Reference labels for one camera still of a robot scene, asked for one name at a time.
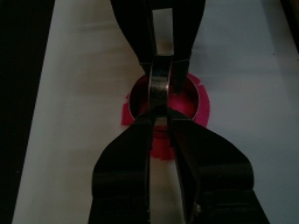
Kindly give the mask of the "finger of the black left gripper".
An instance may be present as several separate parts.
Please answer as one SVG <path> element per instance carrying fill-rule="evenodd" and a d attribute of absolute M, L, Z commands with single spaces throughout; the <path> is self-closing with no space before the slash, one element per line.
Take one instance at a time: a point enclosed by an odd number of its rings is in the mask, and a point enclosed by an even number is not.
<path fill-rule="evenodd" d="M 173 1 L 173 89 L 177 94 L 190 70 L 193 46 L 202 23 L 206 0 Z"/>
<path fill-rule="evenodd" d="M 157 55 L 151 0 L 110 0 L 119 28 L 146 74 Z"/>

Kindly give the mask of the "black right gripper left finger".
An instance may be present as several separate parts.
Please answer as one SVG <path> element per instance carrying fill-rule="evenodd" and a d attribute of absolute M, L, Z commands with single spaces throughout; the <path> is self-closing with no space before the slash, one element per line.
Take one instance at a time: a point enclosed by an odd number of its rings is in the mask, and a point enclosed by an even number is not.
<path fill-rule="evenodd" d="M 92 172 L 88 224 L 150 224 L 154 119 L 141 115 L 103 150 Z"/>

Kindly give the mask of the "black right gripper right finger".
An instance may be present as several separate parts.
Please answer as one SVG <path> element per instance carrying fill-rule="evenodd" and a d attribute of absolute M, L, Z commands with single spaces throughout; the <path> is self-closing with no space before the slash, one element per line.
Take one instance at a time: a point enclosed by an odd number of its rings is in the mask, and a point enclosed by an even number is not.
<path fill-rule="evenodd" d="M 169 111 L 186 224 L 270 224 L 249 158 L 221 135 Z"/>

